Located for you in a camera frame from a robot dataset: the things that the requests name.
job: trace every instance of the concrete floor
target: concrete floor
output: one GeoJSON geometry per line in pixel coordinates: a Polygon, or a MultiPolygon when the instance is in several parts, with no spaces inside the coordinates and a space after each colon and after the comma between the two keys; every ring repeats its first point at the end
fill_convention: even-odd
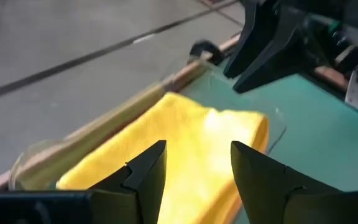
{"type": "MultiPolygon", "coordinates": [[[[218,44],[239,32],[220,13],[244,22],[240,6],[0,96],[0,174],[29,145],[64,138],[160,79],[196,40],[218,44]]],[[[208,10],[197,0],[0,0],[0,86],[208,10]]]]}

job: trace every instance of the gray floor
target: gray floor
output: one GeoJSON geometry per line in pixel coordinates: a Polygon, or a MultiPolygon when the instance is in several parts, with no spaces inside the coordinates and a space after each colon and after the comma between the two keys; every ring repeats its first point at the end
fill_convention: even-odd
{"type": "MultiPolygon", "coordinates": [[[[10,2],[0,15],[17,18],[0,17],[0,86],[208,10],[195,0],[10,2]]],[[[231,11],[221,12],[236,17],[231,11]]],[[[221,43],[240,29],[212,12],[1,96],[0,173],[27,146],[63,138],[159,80],[172,62],[184,65],[194,41],[221,43]]]]}
{"type": "Polygon", "coordinates": [[[220,11],[225,15],[230,16],[237,22],[240,22],[241,24],[245,24],[246,12],[241,3],[237,2],[231,6],[221,9],[220,11]]]}

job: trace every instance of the yellow cloth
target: yellow cloth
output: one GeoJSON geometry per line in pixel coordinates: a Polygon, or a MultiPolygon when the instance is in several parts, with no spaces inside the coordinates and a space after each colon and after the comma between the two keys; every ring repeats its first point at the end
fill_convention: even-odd
{"type": "Polygon", "coordinates": [[[267,118],[260,113],[216,111],[167,93],[69,170],[57,187],[87,189],[165,139],[167,177],[158,223],[231,222],[227,218],[239,200],[231,169],[231,141],[264,152],[268,133],[267,118]]]}

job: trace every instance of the floor seam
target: floor seam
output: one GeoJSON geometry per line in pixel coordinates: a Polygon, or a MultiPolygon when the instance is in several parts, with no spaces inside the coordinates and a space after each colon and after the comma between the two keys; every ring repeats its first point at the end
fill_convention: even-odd
{"type": "Polygon", "coordinates": [[[133,43],[139,42],[139,39],[144,39],[147,36],[151,36],[153,34],[158,34],[158,33],[164,32],[164,31],[169,30],[171,28],[174,28],[176,26],[179,26],[179,25],[182,25],[184,23],[190,22],[192,20],[198,19],[198,18],[200,18],[202,16],[211,14],[213,12],[218,12],[219,9],[222,9],[224,7],[227,7],[227,6],[230,6],[231,4],[234,4],[235,2],[236,1],[231,1],[231,2],[228,2],[228,3],[222,4],[221,6],[218,6],[218,7],[208,7],[207,10],[199,12],[199,13],[194,14],[192,16],[180,19],[178,21],[172,22],[172,23],[164,25],[164,26],[160,26],[160,27],[158,27],[156,29],[152,29],[152,30],[150,30],[148,32],[145,32],[143,34],[139,34],[137,36],[128,38],[128,39],[123,40],[121,42],[118,42],[116,44],[110,45],[109,47],[105,47],[105,48],[103,48],[101,50],[97,50],[97,51],[92,52],[90,54],[86,54],[84,56],[75,58],[73,60],[69,60],[69,61],[67,61],[65,63],[61,63],[59,65],[56,65],[56,66],[52,67],[52,68],[43,70],[41,72],[37,72],[35,74],[29,75],[28,77],[21,78],[21,79],[19,79],[17,81],[10,82],[8,84],[0,86],[0,97],[6,95],[8,93],[12,93],[14,91],[17,91],[17,90],[19,90],[19,89],[21,89],[23,87],[26,87],[26,86],[29,86],[31,84],[37,83],[39,81],[42,81],[42,80],[44,80],[46,78],[52,77],[52,76],[54,76],[56,74],[64,72],[65,70],[68,70],[68,69],[71,69],[73,67],[79,66],[79,65],[81,65],[83,63],[86,63],[86,62],[90,62],[90,61],[92,61],[94,59],[97,59],[97,58],[100,58],[100,57],[102,57],[104,55],[110,54],[110,53],[112,53],[112,52],[114,52],[116,50],[122,49],[124,47],[129,46],[129,45],[132,45],[133,43]]]}
{"type": "MultiPolygon", "coordinates": [[[[210,9],[217,8],[217,7],[213,7],[213,6],[209,5],[209,4],[206,4],[203,0],[194,0],[194,1],[199,2],[199,3],[201,3],[202,5],[204,5],[204,6],[208,7],[208,8],[210,8],[210,9]]],[[[229,2],[228,5],[225,6],[225,7],[231,6],[232,4],[235,4],[236,2],[238,2],[238,0],[231,1],[231,2],[229,2]]],[[[216,13],[219,14],[220,16],[223,16],[225,19],[228,19],[228,20],[230,20],[231,22],[233,22],[233,23],[235,23],[235,24],[241,26],[241,27],[244,26],[242,22],[237,21],[235,18],[231,17],[230,15],[227,15],[227,14],[224,13],[224,12],[221,12],[220,10],[216,10],[216,13]]]]}

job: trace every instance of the green mat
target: green mat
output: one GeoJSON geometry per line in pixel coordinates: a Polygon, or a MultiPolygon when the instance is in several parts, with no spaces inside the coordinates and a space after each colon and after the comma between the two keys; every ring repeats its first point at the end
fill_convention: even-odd
{"type": "MultiPolygon", "coordinates": [[[[255,97],[273,102],[287,130],[269,156],[340,190],[358,190],[357,111],[299,75],[243,95],[233,92],[232,83],[211,81],[206,73],[181,93],[217,109],[247,108],[255,97]]],[[[236,223],[248,223],[244,209],[236,223]]]]}

